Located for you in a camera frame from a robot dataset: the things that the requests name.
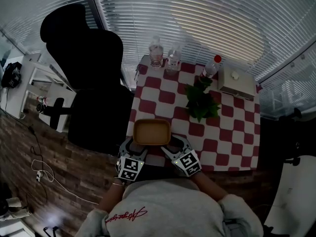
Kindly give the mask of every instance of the sleeve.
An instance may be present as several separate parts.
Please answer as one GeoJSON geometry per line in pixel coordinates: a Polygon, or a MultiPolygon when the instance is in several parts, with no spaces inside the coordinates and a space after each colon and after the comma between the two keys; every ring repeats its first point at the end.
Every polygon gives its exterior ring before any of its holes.
{"type": "Polygon", "coordinates": [[[102,229],[102,221],[109,214],[106,211],[100,209],[94,209],[87,215],[87,218],[81,225],[79,231],[75,237],[96,237],[104,236],[102,229]]]}
{"type": "Polygon", "coordinates": [[[229,194],[218,203],[224,213],[224,229],[227,236],[263,236],[263,228],[259,218],[241,197],[229,194]]]}

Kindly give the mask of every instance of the floor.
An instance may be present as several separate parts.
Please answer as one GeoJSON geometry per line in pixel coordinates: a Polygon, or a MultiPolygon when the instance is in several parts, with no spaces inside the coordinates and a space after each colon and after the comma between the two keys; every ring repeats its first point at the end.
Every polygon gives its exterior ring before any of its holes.
{"type": "MultiPolygon", "coordinates": [[[[36,105],[34,98],[28,98],[25,108],[28,113],[21,121],[35,130],[44,161],[69,191],[98,202],[116,174],[116,158],[73,145],[67,140],[66,133],[52,130],[39,119],[36,105]]],[[[12,193],[34,209],[29,220],[33,222],[31,224],[57,225],[62,236],[73,236],[94,205],[76,198],[56,182],[49,183],[45,178],[41,179],[41,186],[36,181],[36,172],[31,170],[32,160],[40,157],[30,151],[31,146],[39,153],[34,135],[20,123],[1,114],[0,180],[8,183],[12,193]]],[[[271,164],[269,159],[273,152],[264,151],[260,151],[257,170],[208,173],[228,192],[243,197],[262,222],[273,203],[282,171],[282,162],[271,164]]],[[[34,168],[40,169],[41,166],[35,164],[34,168]]]]}

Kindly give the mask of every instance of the white cable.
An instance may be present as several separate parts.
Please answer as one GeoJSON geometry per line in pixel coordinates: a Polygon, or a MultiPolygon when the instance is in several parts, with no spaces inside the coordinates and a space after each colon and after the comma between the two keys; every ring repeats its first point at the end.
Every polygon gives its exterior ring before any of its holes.
{"type": "Polygon", "coordinates": [[[79,198],[79,199],[81,199],[81,200],[83,200],[83,201],[86,201],[86,202],[89,202],[89,203],[93,203],[93,204],[98,204],[98,203],[95,203],[95,202],[92,202],[92,201],[89,201],[89,200],[85,200],[85,199],[79,197],[78,195],[76,195],[76,194],[74,194],[74,193],[68,191],[60,182],[58,182],[58,180],[55,178],[54,171],[52,170],[52,168],[51,168],[46,162],[41,161],[41,160],[36,160],[36,159],[34,159],[34,160],[32,161],[31,168],[32,168],[33,171],[36,171],[36,172],[38,172],[38,171],[44,172],[44,173],[46,174],[46,177],[47,177],[47,179],[48,179],[48,181],[49,181],[50,183],[56,181],[61,187],[64,188],[65,191],[67,191],[67,192],[70,193],[71,195],[74,195],[75,197],[77,197],[77,198],[79,198]],[[51,174],[51,173],[49,173],[49,171],[46,171],[46,170],[43,170],[43,169],[42,169],[42,170],[40,170],[40,169],[39,169],[39,170],[33,169],[33,163],[34,163],[34,161],[42,162],[43,164],[45,164],[47,167],[50,168],[50,170],[51,170],[51,172],[52,172],[53,174],[51,174]]]}

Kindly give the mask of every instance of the red bottle cap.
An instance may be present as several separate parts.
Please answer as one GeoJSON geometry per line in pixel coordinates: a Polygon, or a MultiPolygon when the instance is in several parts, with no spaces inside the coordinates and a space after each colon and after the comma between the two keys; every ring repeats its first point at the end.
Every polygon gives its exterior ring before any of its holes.
{"type": "Polygon", "coordinates": [[[215,55],[214,61],[215,61],[216,63],[220,63],[220,62],[222,61],[222,57],[219,56],[219,55],[215,55]]]}

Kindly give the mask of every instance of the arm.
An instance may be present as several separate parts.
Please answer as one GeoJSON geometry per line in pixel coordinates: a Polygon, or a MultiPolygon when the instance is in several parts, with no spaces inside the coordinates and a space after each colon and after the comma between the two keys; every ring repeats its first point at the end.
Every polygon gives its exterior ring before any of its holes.
{"type": "Polygon", "coordinates": [[[228,194],[202,172],[193,175],[191,180],[201,192],[209,195],[221,206],[224,213],[224,230],[229,232],[227,236],[263,236],[260,220],[241,197],[228,194]]]}
{"type": "MultiPolygon", "coordinates": [[[[119,179],[115,179],[115,184],[122,184],[119,179]]],[[[124,186],[112,184],[109,190],[104,194],[99,205],[92,210],[88,215],[84,223],[81,225],[79,231],[75,237],[95,237],[104,236],[102,229],[102,221],[105,217],[108,217],[109,213],[113,210],[123,197],[125,191],[124,186]]]]}
{"type": "Polygon", "coordinates": [[[202,172],[198,172],[197,174],[193,175],[191,180],[198,186],[200,191],[209,195],[217,202],[228,195],[224,189],[219,187],[202,172]]]}

